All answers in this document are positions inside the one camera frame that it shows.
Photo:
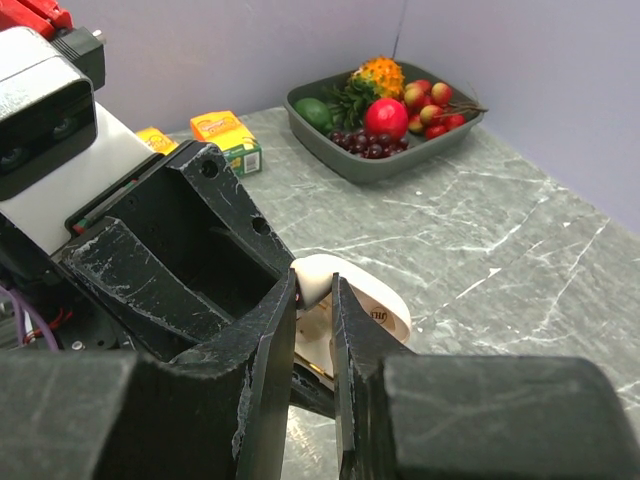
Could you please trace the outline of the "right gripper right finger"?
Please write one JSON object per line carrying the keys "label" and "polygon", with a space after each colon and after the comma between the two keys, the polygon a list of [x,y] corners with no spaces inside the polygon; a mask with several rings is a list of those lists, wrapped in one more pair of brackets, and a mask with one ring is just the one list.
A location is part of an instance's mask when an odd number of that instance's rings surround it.
{"label": "right gripper right finger", "polygon": [[603,371],[568,356],[420,355],[332,279],[343,479],[635,479],[639,444]]}

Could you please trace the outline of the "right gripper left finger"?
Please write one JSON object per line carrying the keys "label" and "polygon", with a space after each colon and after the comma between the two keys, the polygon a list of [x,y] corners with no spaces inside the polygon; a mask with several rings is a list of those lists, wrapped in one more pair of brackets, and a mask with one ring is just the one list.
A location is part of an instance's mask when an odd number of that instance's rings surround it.
{"label": "right gripper left finger", "polygon": [[277,479],[296,279],[165,364],[129,351],[1,354],[5,479]]}

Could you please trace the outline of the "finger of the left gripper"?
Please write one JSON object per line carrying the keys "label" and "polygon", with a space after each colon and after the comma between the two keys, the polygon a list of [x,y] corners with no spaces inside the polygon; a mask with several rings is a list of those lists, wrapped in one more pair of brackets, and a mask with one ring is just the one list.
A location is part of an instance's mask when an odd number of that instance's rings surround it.
{"label": "finger of the left gripper", "polygon": [[184,141],[167,157],[167,168],[184,180],[196,204],[213,216],[208,232],[230,241],[242,260],[251,261],[275,280],[289,271],[291,251],[216,145]]}
{"label": "finger of the left gripper", "polygon": [[179,280],[120,219],[106,217],[67,243],[59,263],[163,362],[234,323]]}

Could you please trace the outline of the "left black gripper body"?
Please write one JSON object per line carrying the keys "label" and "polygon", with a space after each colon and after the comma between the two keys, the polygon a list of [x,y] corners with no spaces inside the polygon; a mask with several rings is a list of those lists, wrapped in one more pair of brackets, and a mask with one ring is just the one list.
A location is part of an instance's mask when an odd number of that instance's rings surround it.
{"label": "left black gripper body", "polygon": [[248,313],[279,280],[267,276],[239,249],[206,230],[213,216],[196,204],[186,183],[160,154],[75,214],[73,236],[113,217],[126,226],[193,291],[232,318]]}

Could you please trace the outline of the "beige earbud charging case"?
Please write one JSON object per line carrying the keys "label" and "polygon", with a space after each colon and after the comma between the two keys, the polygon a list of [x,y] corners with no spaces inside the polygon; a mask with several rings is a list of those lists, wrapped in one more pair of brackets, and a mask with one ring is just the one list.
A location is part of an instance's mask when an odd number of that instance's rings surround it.
{"label": "beige earbud charging case", "polygon": [[[324,260],[333,276],[347,280],[359,306],[373,321],[401,343],[408,341],[412,328],[409,308],[391,287],[343,258],[329,254],[306,257]],[[334,388],[332,316],[332,284],[330,293],[313,308],[301,310],[297,307],[295,361],[329,389]]]}

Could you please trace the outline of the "beige earbud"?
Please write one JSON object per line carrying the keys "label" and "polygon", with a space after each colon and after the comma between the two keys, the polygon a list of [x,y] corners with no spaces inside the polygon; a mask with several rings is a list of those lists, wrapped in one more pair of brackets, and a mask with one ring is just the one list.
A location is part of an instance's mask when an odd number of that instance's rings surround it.
{"label": "beige earbud", "polygon": [[291,263],[297,283],[297,307],[309,310],[331,291],[333,271],[324,260],[305,257]]}

